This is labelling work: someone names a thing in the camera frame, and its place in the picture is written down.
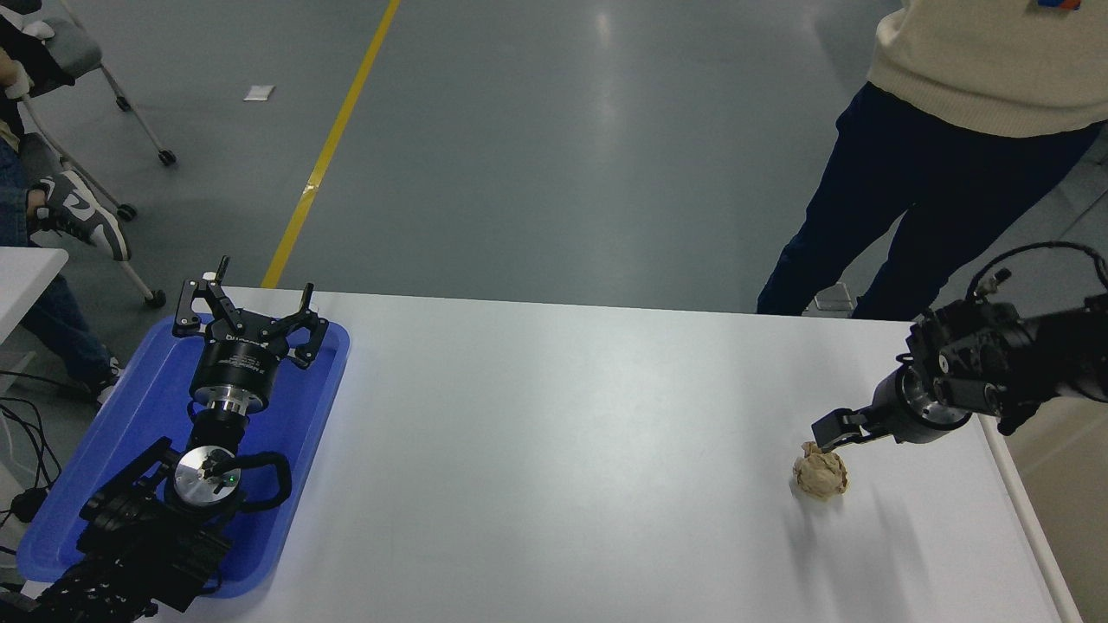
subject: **white table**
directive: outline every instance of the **white table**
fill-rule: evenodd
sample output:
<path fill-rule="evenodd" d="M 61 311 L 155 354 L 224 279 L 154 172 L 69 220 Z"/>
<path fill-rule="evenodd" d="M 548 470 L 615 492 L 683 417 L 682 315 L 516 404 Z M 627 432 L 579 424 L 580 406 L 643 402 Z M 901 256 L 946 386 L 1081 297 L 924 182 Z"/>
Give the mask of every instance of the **white table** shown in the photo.
<path fill-rule="evenodd" d="M 315 300 L 352 349 L 280 562 L 161 621 L 1058 620 L 976 423 L 844 449 L 832 502 L 790 488 L 904 324 Z"/>
<path fill-rule="evenodd" d="M 0 341 L 16 328 L 69 254 L 60 248 L 0 246 Z"/>

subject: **blue tray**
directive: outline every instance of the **blue tray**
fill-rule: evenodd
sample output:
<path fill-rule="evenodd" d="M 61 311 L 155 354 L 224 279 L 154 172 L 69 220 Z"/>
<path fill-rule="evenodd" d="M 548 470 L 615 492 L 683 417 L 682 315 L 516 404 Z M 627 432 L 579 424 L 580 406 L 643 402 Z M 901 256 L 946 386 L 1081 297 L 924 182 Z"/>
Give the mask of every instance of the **blue tray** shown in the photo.
<path fill-rule="evenodd" d="M 89 427 L 31 523 L 17 558 L 19 571 L 28 580 L 54 582 L 81 560 L 76 539 L 88 525 L 78 517 L 81 507 L 141 451 L 160 437 L 173 439 L 173 448 L 184 450 L 192 430 L 185 410 L 188 385 L 204 339 L 175 338 L 172 324 L 173 318 L 166 318 L 146 334 L 112 399 Z M 289 341 L 298 344 L 298 337 L 294 334 Z M 276 510 L 238 514 L 227 525 L 224 534 L 234 544 L 219 568 L 223 586 L 213 596 L 242 595 L 257 586 L 277 564 L 349 350 L 346 329 L 330 323 L 311 367 L 300 370 L 283 361 L 269 408 L 250 416 L 240 453 L 284 453 L 293 472 L 293 494 Z M 277 492 L 273 469 L 244 476 L 243 487 L 252 499 L 266 499 Z"/>

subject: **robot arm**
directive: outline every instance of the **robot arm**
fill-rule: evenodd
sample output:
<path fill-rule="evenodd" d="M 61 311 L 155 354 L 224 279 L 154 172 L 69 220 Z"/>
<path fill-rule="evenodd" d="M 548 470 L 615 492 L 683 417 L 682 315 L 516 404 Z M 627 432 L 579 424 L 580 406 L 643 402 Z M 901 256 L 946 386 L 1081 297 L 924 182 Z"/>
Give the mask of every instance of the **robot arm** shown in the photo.
<path fill-rule="evenodd" d="M 288 459 L 239 455 L 239 442 L 249 416 L 268 406 L 280 361 L 311 365 L 328 323 L 308 308 L 311 284 L 285 318 L 236 308 L 220 286 L 226 268 L 224 257 L 213 278 L 186 280 L 177 305 L 174 335 L 205 340 L 189 387 L 205 408 L 193 416 L 184 450 L 163 437 L 109 480 L 81 510 L 89 522 L 78 540 L 84 559 L 38 600 L 0 593 L 0 621 L 131 622 L 157 612 L 152 600 L 184 612 L 197 595 L 218 589 L 219 564 L 232 548 L 223 531 L 232 518 L 288 499 Z M 197 298 L 212 310 L 207 325 L 192 310 Z M 290 347 L 299 329 L 307 329 L 307 340 Z M 269 466 L 278 493 L 248 500 L 244 472 Z"/>
<path fill-rule="evenodd" d="M 1025 248 L 1042 246 L 1079 245 Z M 1098 276 L 1108 282 L 1104 261 L 1091 254 Z M 1108 294 L 1076 309 L 1020 318 L 1012 305 L 986 298 L 1010 273 L 1001 270 L 976 287 L 982 274 L 965 299 L 929 312 L 912 326 L 909 355 L 897 358 L 901 367 L 879 384 L 869 406 L 835 409 L 812 425 L 821 449 L 889 435 L 897 442 L 925 443 L 974 412 L 995 416 L 997 429 L 1012 435 L 1056 396 L 1108 402 Z"/>

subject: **white and gray sneaker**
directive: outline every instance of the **white and gray sneaker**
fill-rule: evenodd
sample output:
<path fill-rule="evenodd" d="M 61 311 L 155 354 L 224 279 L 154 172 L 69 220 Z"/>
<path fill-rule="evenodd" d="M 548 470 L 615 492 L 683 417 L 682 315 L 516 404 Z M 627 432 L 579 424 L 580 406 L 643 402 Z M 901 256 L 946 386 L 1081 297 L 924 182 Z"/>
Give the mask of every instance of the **white and gray sneaker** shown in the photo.
<path fill-rule="evenodd" d="M 123 375 L 123 366 L 120 365 L 120 360 L 115 355 L 111 357 L 107 376 L 99 381 L 86 384 L 89 394 L 92 395 L 92 398 L 101 407 L 104 406 L 104 402 L 107 402 L 107 398 L 115 391 L 115 384 L 120 381 L 120 376 Z"/>
<path fill-rule="evenodd" d="M 47 194 L 47 205 L 35 211 L 40 228 L 65 232 L 116 262 L 131 259 L 131 245 L 120 228 L 120 222 L 100 205 L 76 173 L 63 171 L 43 177 L 31 188 Z"/>

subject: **yellow floor line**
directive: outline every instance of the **yellow floor line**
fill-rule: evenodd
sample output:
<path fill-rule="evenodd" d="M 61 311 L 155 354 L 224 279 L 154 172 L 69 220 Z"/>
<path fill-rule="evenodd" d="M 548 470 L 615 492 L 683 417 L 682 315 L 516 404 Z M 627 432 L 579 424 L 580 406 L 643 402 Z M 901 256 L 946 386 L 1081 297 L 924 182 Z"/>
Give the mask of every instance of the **yellow floor line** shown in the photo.
<path fill-rule="evenodd" d="M 319 185 L 324 182 L 327 167 L 331 164 L 335 149 L 338 147 L 339 140 L 342 139 L 346 124 L 350 121 L 350 113 L 353 112 L 353 105 L 358 103 L 358 96 L 361 95 L 361 88 L 366 84 L 369 70 L 373 68 L 377 52 L 381 49 L 384 35 L 389 32 L 389 25 L 392 24 L 392 16 L 396 14 L 397 7 L 399 6 L 400 0 L 390 0 L 389 7 L 384 10 L 381 23 L 377 27 L 377 33 L 373 34 L 373 41 L 370 42 L 369 50 L 366 51 L 366 58 L 361 60 L 358 74 L 355 75 L 353 83 L 350 84 L 350 90 L 347 91 L 346 100 L 342 102 L 342 108 L 339 109 L 339 114 L 335 118 L 335 124 L 331 125 L 331 131 L 327 135 L 324 150 L 319 152 L 319 159 L 316 160 L 316 167 L 311 170 L 311 175 L 308 176 L 308 183 L 305 184 L 304 192 L 300 194 L 300 201 L 297 202 L 293 217 L 288 222 L 288 227 L 285 228 L 285 235 L 281 236 L 280 244 L 277 245 L 277 251 L 269 262 L 269 269 L 266 270 L 266 276 L 261 279 L 261 287 L 264 288 L 277 287 L 277 282 L 280 280 L 280 275 L 285 272 L 285 264 L 288 263 L 288 257 L 296 245 L 296 238 L 300 235 L 300 228 L 304 227 L 304 222 L 308 218 L 311 204 L 316 201 L 316 193 L 319 192 Z"/>

